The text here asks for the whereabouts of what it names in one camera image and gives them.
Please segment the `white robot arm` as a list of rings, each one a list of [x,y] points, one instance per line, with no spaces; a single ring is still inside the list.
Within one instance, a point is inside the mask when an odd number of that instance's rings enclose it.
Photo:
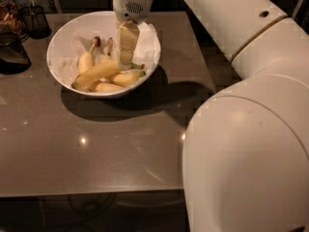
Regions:
[[[183,143],[190,232],[308,232],[309,39],[269,0],[183,0],[241,81]]]

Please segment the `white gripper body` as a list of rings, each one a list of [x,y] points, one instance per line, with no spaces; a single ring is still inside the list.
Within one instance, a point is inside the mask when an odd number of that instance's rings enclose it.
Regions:
[[[113,0],[113,11],[120,23],[132,21],[144,22],[154,0]]]

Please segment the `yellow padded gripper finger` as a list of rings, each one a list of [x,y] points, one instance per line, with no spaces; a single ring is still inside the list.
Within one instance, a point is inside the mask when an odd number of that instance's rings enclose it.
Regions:
[[[122,70],[128,70],[131,66],[139,35],[140,30],[135,22],[129,20],[119,25],[118,60]]]

